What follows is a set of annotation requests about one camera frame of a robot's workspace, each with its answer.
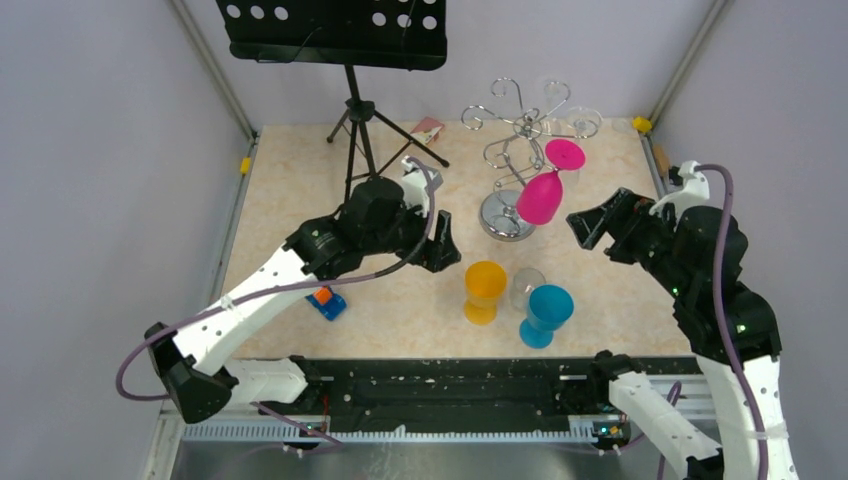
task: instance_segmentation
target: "pink wine glass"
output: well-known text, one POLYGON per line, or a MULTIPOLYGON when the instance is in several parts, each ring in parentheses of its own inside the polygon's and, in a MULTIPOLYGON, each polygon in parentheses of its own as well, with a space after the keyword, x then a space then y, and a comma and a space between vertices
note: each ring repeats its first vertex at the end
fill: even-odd
POLYGON ((586 154, 577 144, 556 139, 548 142, 545 155, 554 165, 553 172, 536 176, 524 187, 515 204, 518 214, 531 225, 545 225, 553 220, 562 203, 563 186, 559 172, 577 171, 586 163, 586 154))

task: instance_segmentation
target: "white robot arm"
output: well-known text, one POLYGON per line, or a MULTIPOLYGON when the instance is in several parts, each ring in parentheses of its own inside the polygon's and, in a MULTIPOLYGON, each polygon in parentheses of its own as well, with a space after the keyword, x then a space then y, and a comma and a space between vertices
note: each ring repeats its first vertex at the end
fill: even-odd
MULTIPOLYGON (((205 420, 230 401, 291 403, 298 398, 307 382, 288 359, 263 362, 262 378, 250 382, 239 382, 241 372, 229 371, 225 363, 259 328, 314 293, 315 281, 338 278, 358 268, 366 255, 378 253, 395 253, 431 272, 460 260, 445 211, 438 214, 435 240, 427 239, 416 253, 427 235, 427 218, 435 213, 425 175, 433 189, 442 180, 438 171, 417 160, 402 163, 399 185, 382 177, 360 183, 336 213, 304 222, 264 265, 207 309, 218 313, 149 346, 156 372, 186 422, 205 420), (268 294, 269 289, 304 282, 312 286, 268 294)), ((145 336, 165 328, 156 324, 145 336)))
POLYGON ((722 444, 684 419, 626 355, 601 352, 596 357, 590 374, 593 395, 597 402, 608 402, 627 414, 679 478, 797 479, 778 391, 781 345, 774 312, 738 281, 747 238, 730 215, 723 218, 722 210, 702 206, 709 199, 703 169, 696 162, 684 163, 680 168, 683 188, 659 201, 619 189, 603 205, 569 215, 568 222, 586 249, 609 233, 615 242, 605 253, 615 262, 639 263, 674 298, 678 327, 689 339, 710 386, 722 444), (669 205, 674 206, 673 215, 668 214, 669 205), (720 233, 726 241, 718 241, 720 233), (719 247, 723 253, 716 257, 719 247), (714 308, 716 278, 721 284, 723 315, 714 308), (764 431, 755 428, 749 397, 731 368, 720 319, 728 324, 732 354, 742 365, 764 431), (766 459, 760 457, 761 440, 767 443, 766 459), (766 465, 764 460, 765 477, 758 474, 758 467, 766 465))

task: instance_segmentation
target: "zip tie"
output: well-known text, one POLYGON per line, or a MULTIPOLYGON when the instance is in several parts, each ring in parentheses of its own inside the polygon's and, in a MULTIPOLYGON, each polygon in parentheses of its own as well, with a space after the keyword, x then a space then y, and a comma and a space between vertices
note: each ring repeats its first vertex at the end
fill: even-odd
POLYGON ((241 314, 241 310, 239 310, 238 306, 233 303, 233 298, 229 295, 224 295, 221 297, 221 308, 223 308, 227 312, 230 312, 234 317, 236 317, 237 323, 241 323, 244 321, 244 315, 241 314))
POLYGON ((784 440, 789 438, 789 429, 786 428, 786 421, 772 425, 767 428, 765 432, 739 428, 733 423, 728 423, 727 421, 722 420, 718 420, 717 423, 721 428, 733 430, 735 433, 740 434, 745 438, 751 438, 754 440, 784 440))

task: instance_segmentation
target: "clear glass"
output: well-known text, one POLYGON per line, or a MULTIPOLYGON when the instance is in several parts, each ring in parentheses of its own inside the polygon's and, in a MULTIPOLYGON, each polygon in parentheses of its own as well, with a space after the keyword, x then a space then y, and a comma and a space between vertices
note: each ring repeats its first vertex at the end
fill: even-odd
POLYGON ((551 112, 542 120, 542 131, 548 135, 562 135, 562 125, 560 125, 557 109, 563 98, 571 96, 571 90, 567 85, 550 79, 545 82, 542 91, 545 95, 545 111, 542 113, 551 112))
POLYGON ((629 118, 616 118, 612 121, 612 129, 618 133, 636 133, 636 129, 633 128, 633 120, 629 118))
POLYGON ((527 299, 536 287, 542 286, 547 281, 542 272, 535 268, 522 268, 512 277, 512 285, 509 287, 509 303, 513 308, 524 313, 527 311, 527 299))
POLYGON ((588 139, 579 137, 594 135, 601 128, 604 119, 600 112, 594 108, 577 106, 571 107, 563 113, 563 121, 578 136, 574 139, 574 143, 580 145, 588 139))

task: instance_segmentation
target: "cable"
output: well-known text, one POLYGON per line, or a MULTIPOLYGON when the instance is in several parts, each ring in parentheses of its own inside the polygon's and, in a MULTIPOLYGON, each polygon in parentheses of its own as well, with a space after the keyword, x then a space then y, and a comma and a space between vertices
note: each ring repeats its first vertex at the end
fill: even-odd
POLYGON ((665 477, 665 456, 660 455, 660 464, 657 466, 657 480, 663 480, 665 477))
MULTIPOLYGON (((668 403, 672 404, 672 405, 677 405, 677 400, 680 399, 680 391, 682 389, 683 389, 683 384, 681 384, 679 381, 674 382, 671 385, 671 389, 669 389, 669 391, 668 391, 668 395, 666 395, 666 397, 665 397, 666 401, 668 403)), ((631 440, 627 445, 620 447, 617 450, 617 454, 622 454, 622 453, 624 453, 628 450, 632 450, 634 447, 636 447, 637 445, 642 443, 645 440, 645 438, 647 438, 647 436, 644 433, 640 433, 639 435, 636 435, 636 438, 631 440)), ((581 454, 581 455, 594 455, 594 456, 600 456, 600 457, 603 457, 604 455, 608 455, 610 452, 615 451, 615 450, 610 451, 610 450, 598 450, 598 449, 587 449, 587 448, 574 448, 574 447, 567 447, 567 446, 562 446, 562 445, 551 445, 551 447, 555 448, 556 450, 560 450, 562 452, 578 453, 578 454, 581 454)))
POLYGON ((292 453, 292 454, 297 454, 297 455, 323 455, 325 453, 334 453, 334 452, 337 452, 337 451, 344 448, 344 443, 342 443, 341 441, 325 434, 324 432, 321 432, 321 431, 318 431, 318 430, 315 430, 315 429, 310 429, 309 427, 307 427, 306 425, 304 425, 300 422, 295 422, 294 420, 292 420, 292 419, 290 419, 290 418, 288 418, 284 415, 280 415, 279 413, 271 410, 270 408, 266 407, 265 405, 262 405, 259 402, 251 402, 250 405, 258 408, 261 412, 273 417, 276 420, 279 420, 279 421, 281 421, 281 422, 283 422, 287 425, 291 425, 292 427, 297 428, 298 430, 306 433, 309 436, 318 437, 318 438, 321 438, 323 440, 327 440, 328 442, 332 443, 333 446, 328 447, 328 448, 316 448, 314 450, 299 450, 299 449, 296 449, 296 448, 289 447, 288 445, 285 445, 285 444, 279 445, 279 444, 276 444, 276 443, 272 443, 272 444, 266 444, 266 445, 259 445, 258 447, 251 448, 250 450, 242 453, 241 455, 236 457, 234 460, 227 462, 226 465, 224 465, 223 467, 221 467, 220 470, 218 470, 218 473, 216 473, 215 475, 212 476, 211 480, 217 480, 217 479, 221 478, 221 476, 224 473, 229 471, 230 468, 232 468, 236 464, 243 462, 245 458, 250 457, 252 455, 255 455, 259 452, 265 451, 265 450, 278 450, 279 449, 279 450, 282 450, 284 453, 292 453))
MULTIPOLYGON (((249 293, 249 294, 247 294, 243 297, 239 297, 239 298, 234 299, 232 301, 233 305, 241 305, 245 302, 249 302, 251 300, 255 300, 257 298, 261 298, 261 297, 264 297, 264 296, 267 296, 267 295, 273 295, 275 293, 289 292, 289 291, 292 291, 292 290, 302 290, 302 289, 307 289, 307 288, 316 288, 317 289, 317 288, 320 288, 320 287, 332 287, 332 286, 336 286, 336 285, 349 285, 351 283, 359 283, 359 282, 364 282, 364 281, 367 281, 367 280, 373 280, 375 278, 384 277, 384 276, 386 276, 390 273, 393 273, 393 272, 397 271, 398 269, 400 269, 401 267, 403 267, 404 265, 408 264, 413 258, 415 258, 418 255, 418 252, 421 250, 421 248, 424 246, 424 243, 427 241, 427 238, 430 235, 430 229, 433 227, 433 220, 435 218, 434 212, 436 211, 436 196, 433 192, 433 180, 430 178, 430 175, 427 174, 427 169, 420 160, 418 160, 417 158, 414 158, 414 157, 409 157, 409 160, 412 163, 414 163, 421 170, 421 172, 424 174, 424 181, 426 182, 425 188, 427 190, 427 197, 430 200, 430 210, 427 212, 427 224, 424 227, 424 233, 421 235, 421 239, 418 241, 418 243, 415 245, 415 247, 412 249, 412 251, 409 252, 409 254, 407 256, 405 256, 404 258, 402 258, 401 260, 396 262, 394 265, 392 265, 388 268, 384 268, 384 269, 377 271, 375 273, 369 273, 369 274, 359 275, 359 276, 350 277, 350 278, 337 278, 335 280, 322 280, 322 281, 292 283, 292 284, 289 284, 289 285, 277 285, 275 287, 257 290, 255 292, 249 293)), ((126 374, 127 369, 129 368, 130 364, 132 364, 132 362, 136 359, 136 357, 138 357, 141 354, 141 352, 145 351, 147 349, 147 347, 153 345, 154 343, 158 342, 162 338, 176 332, 177 330, 179 330, 183 327, 186 327, 186 326, 191 325, 193 323, 197 323, 201 320, 205 320, 205 319, 211 317, 212 315, 216 315, 216 314, 221 313, 223 311, 224 311, 224 308, 221 307, 221 306, 217 306, 217 307, 214 307, 214 308, 210 308, 208 310, 204 310, 200 313, 197 313, 196 315, 193 315, 193 316, 188 317, 184 320, 181 320, 181 321, 179 321, 179 322, 177 322, 177 323, 175 323, 175 324, 173 324, 169 327, 165 327, 164 329, 156 332, 155 334, 151 335, 149 338, 147 338, 143 342, 141 342, 137 347, 135 347, 130 352, 129 355, 127 355, 127 358, 125 358, 124 361, 121 362, 121 365, 118 367, 118 373, 115 375, 115 389, 118 391, 118 394, 120 396, 128 399, 128 400, 134 400, 134 401, 137 401, 137 402, 150 402, 150 401, 157 401, 157 400, 168 400, 170 397, 168 396, 167 393, 160 394, 160 395, 137 395, 137 394, 128 392, 126 390, 126 388, 124 388, 124 375, 126 374)))
POLYGON ((300 52, 302 52, 303 49, 306 47, 306 44, 309 43, 309 39, 312 38, 312 35, 315 35, 316 32, 318 32, 319 30, 323 30, 323 29, 324 29, 324 27, 322 27, 322 26, 318 26, 318 27, 315 27, 314 29, 312 29, 312 31, 309 32, 309 35, 307 35, 306 38, 303 40, 303 43, 300 44, 300 47, 298 47, 298 49, 294 53, 294 56, 292 57, 292 59, 289 60, 288 62, 281 62, 281 61, 275 60, 275 59, 263 60, 262 59, 262 52, 259 52, 259 55, 256 57, 256 61, 258 63, 285 63, 285 64, 293 63, 295 60, 297 60, 297 57, 300 55, 300 52))
POLYGON ((400 55, 401 58, 403 58, 403 66, 410 72, 412 69, 409 68, 409 61, 406 58, 406 32, 412 28, 412 11, 415 10, 416 2, 418 2, 418 0, 412 0, 412 3, 409 5, 409 12, 406 14, 406 26, 403 27, 403 34, 400 36, 400 55))
MULTIPOLYGON (((751 390, 751 384, 745 377, 745 372, 742 369, 742 362, 739 359, 739 354, 733 346, 733 340, 730 338, 730 331, 727 327, 727 317, 724 315, 724 298, 722 296, 721 274, 722 266, 724 265, 724 248, 727 243, 727 231, 730 229, 731 208, 733 207, 733 177, 730 171, 721 165, 704 164, 695 167, 696 172, 714 171, 721 174, 724 179, 724 205, 722 206, 721 221, 718 227, 718 239, 716 241, 716 250, 713 256, 713 308, 715 309, 716 321, 718 323, 718 331, 721 335, 721 343, 724 345, 724 350, 727 352, 727 358, 730 360, 730 367, 742 387, 742 393, 748 406, 751 408, 751 417, 754 420, 754 428, 757 433, 764 434, 765 423, 763 415, 760 412, 760 407, 757 404, 757 398, 754 396, 754 391, 751 390)), ((757 440, 757 449, 760 455, 760 465, 757 470, 757 479, 766 480, 768 477, 768 441, 764 438, 757 440)))

